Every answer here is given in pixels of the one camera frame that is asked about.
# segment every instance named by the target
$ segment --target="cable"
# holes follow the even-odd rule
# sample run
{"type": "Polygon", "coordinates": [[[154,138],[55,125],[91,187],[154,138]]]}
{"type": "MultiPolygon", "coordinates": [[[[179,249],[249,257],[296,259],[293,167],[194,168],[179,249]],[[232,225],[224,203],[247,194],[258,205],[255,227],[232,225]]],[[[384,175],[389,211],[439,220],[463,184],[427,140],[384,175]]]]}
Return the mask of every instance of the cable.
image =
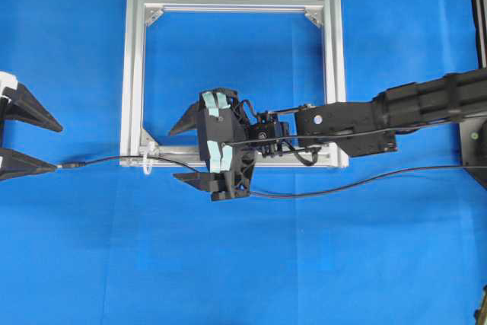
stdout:
{"type": "MultiPolygon", "coordinates": [[[[135,158],[143,158],[142,156],[138,155],[126,155],[126,156],[109,156],[108,158],[101,158],[97,160],[92,160],[92,161],[76,161],[72,163],[64,163],[64,164],[59,164],[57,165],[58,169],[74,169],[77,167],[86,167],[88,165],[93,165],[93,164],[99,164],[99,163],[104,163],[106,161],[112,161],[112,160],[129,160],[129,159],[135,159],[135,158]]],[[[149,160],[157,160],[157,161],[165,161],[167,163],[179,165],[180,167],[185,167],[187,169],[190,169],[196,173],[199,173],[199,170],[195,169],[194,167],[189,166],[187,163],[183,163],[182,161],[177,161],[169,158],[161,158],[158,156],[149,156],[149,160]]]]}
{"type": "Polygon", "coordinates": [[[375,177],[371,177],[364,180],[359,180],[354,183],[346,184],[345,186],[338,186],[336,188],[332,188],[329,190],[319,190],[316,192],[309,192],[309,193],[264,193],[264,192],[250,192],[252,196],[257,197],[264,197],[264,198],[273,198],[273,199],[294,199],[294,198],[308,198],[308,197],[317,197],[317,196],[324,196],[326,194],[336,193],[343,190],[349,190],[351,188],[355,188],[356,186],[361,186],[366,183],[373,182],[375,180],[391,177],[393,175],[402,174],[402,173],[409,173],[411,171],[419,171],[419,170],[440,170],[440,169],[486,169],[487,165],[438,165],[438,166],[431,166],[431,167],[408,167],[405,169],[399,169],[395,171],[391,171],[389,173],[379,174],[375,177]]]}
{"type": "Polygon", "coordinates": [[[238,107],[240,107],[242,104],[246,104],[246,105],[249,107],[249,109],[250,109],[250,113],[252,113],[252,116],[254,116],[254,117],[257,119],[257,120],[259,119],[259,117],[257,116],[256,111],[253,109],[253,105],[252,105],[252,103],[250,102],[250,100],[248,100],[248,99],[244,99],[244,100],[242,100],[242,101],[241,101],[241,102],[238,104],[237,108],[238,108],[238,107]]]}
{"type": "Polygon", "coordinates": [[[294,146],[288,141],[284,140],[284,143],[289,147],[289,151],[292,151],[294,156],[299,160],[300,163],[302,163],[305,167],[312,167],[318,162],[318,152],[321,150],[321,147],[319,148],[311,148],[311,161],[303,158],[301,155],[299,155],[299,150],[295,149],[294,146]]]}
{"type": "Polygon", "coordinates": [[[336,134],[336,135],[288,135],[288,136],[273,137],[268,139],[248,139],[248,140],[237,141],[237,142],[229,142],[227,143],[227,145],[238,146],[238,145],[252,144],[254,142],[275,142],[275,141],[281,141],[286,139],[329,139],[330,141],[335,141],[337,139],[347,139],[348,137],[372,135],[374,133],[391,132],[391,131],[395,131],[395,132],[410,131],[411,129],[424,129],[427,127],[446,125],[447,123],[450,123],[450,121],[441,121],[441,122],[427,123],[424,125],[408,126],[408,127],[388,127],[386,129],[375,129],[374,131],[350,132],[350,133],[343,133],[343,134],[336,134]]]}

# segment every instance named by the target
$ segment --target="square frame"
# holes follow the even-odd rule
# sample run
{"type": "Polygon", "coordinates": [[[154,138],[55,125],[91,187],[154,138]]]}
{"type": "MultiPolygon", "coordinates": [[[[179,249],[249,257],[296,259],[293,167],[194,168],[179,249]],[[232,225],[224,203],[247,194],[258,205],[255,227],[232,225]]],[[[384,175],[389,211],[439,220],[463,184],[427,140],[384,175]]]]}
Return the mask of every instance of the square frame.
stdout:
{"type": "MultiPolygon", "coordinates": [[[[205,165],[204,161],[199,160],[197,146],[159,145],[143,126],[145,31],[167,11],[302,13],[322,30],[324,103],[343,102],[346,99],[341,0],[127,0],[120,155],[141,157],[122,160],[122,166],[145,167],[147,161],[142,155],[166,156],[195,167],[205,165]]],[[[153,161],[151,165],[173,166],[163,161],[153,161]]],[[[256,165],[303,166],[293,155],[272,159],[258,155],[256,165]]],[[[348,165],[348,155],[335,143],[330,143],[323,146],[314,166],[348,165]]]]}

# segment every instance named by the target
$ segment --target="robotic arm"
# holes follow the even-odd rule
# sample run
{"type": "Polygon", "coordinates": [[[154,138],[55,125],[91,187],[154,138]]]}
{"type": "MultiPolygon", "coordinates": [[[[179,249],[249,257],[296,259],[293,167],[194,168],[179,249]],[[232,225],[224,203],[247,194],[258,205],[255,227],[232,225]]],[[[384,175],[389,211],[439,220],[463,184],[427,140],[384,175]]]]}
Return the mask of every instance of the robotic arm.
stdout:
{"type": "MultiPolygon", "coordinates": [[[[287,110],[255,113],[248,100],[224,88],[204,91],[170,131],[177,135],[197,129],[199,155],[208,172],[174,174],[212,200],[247,197],[256,153],[262,156],[294,154],[303,164],[317,162],[321,146],[335,142],[350,157],[397,150],[396,135],[415,132],[425,126],[458,123],[487,111],[487,69],[448,74],[425,83],[411,83],[379,93],[372,101],[339,102],[324,106],[304,105],[287,110]],[[247,104],[256,118],[251,123],[247,104]],[[296,136],[279,121],[294,114],[296,136]],[[298,149],[293,140],[298,140],[298,149]],[[300,156],[311,152],[312,160],[300,156]]],[[[487,144],[487,126],[481,139],[487,144]]]]}

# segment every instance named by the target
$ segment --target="screw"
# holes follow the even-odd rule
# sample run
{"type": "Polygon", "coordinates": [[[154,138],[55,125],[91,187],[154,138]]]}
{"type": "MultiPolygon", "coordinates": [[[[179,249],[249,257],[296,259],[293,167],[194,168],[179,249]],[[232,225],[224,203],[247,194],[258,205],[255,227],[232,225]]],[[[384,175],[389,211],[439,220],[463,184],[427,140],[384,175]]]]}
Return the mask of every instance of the screw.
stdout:
{"type": "Polygon", "coordinates": [[[320,125],[323,121],[323,117],[320,115],[320,114],[317,114],[314,118],[313,118],[313,122],[315,125],[320,125]]]}

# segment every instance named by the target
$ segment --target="blue background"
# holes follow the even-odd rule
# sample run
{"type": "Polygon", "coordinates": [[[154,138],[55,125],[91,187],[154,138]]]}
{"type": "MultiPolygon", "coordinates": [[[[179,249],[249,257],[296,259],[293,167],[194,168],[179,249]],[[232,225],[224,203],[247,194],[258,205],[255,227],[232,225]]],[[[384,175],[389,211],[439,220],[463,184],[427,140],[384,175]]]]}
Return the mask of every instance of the blue background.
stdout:
{"type": "MultiPolygon", "coordinates": [[[[0,69],[58,118],[9,123],[46,161],[118,152],[126,0],[0,0],[0,69]]],[[[474,69],[470,0],[342,0],[349,100],[474,69]]],[[[256,108],[319,103],[318,30],[297,15],[166,14],[148,31],[146,126],[165,141],[205,88],[256,108]]],[[[346,170],[258,169],[303,192],[459,162],[457,127],[399,137],[346,170]]],[[[191,135],[181,141],[190,143],[191,135]]],[[[462,171],[316,199],[209,197],[112,164],[2,183],[2,324],[468,324],[487,283],[487,192],[462,171]]]]}

